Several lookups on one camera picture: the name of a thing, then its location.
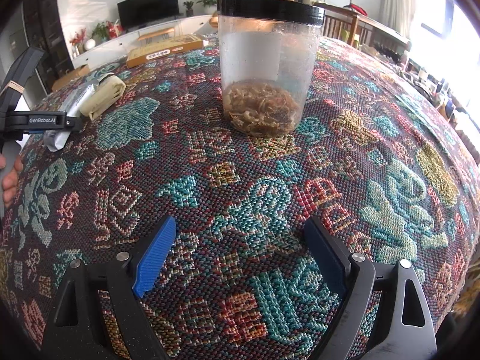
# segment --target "plastic jar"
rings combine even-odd
[[[218,0],[223,110],[254,137],[300,123],[325,10],[289,0]]]

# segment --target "flat screen tv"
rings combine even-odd
[[[179,14],[179,0],[125,0],[117,7],[126,30]]]

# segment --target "dark cabinet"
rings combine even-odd
[[[48,93],[53,83],[74,69],[63,38],[57,0],[23,0],[28,44],[45,50],[37,70]]]

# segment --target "brown box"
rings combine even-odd
[[[52,85],[52,91],[56,92],[66,86],[71,80],[82,77],[88,73],[90,73],[90,68],[87,64],[84,64],[56,80]]]
[[[192,34],[176,36],[175,38],[165,39],[161,42],[150,43],[147,46],[133,49],[128,53],[127,67],[133,68],[169,54],[200,49],[207,44],[207,40]]]

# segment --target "wooden railing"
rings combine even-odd
[[[345,41],[350,46],[354,45],[355,35],[359,35],[358,44],[371,46],[375,42],[399,53],[410,48],[407,38],[370,17],[326,3],[314,5],[326,10],[323,36],[340,39],[342,30],[346,30],[349,36]]]

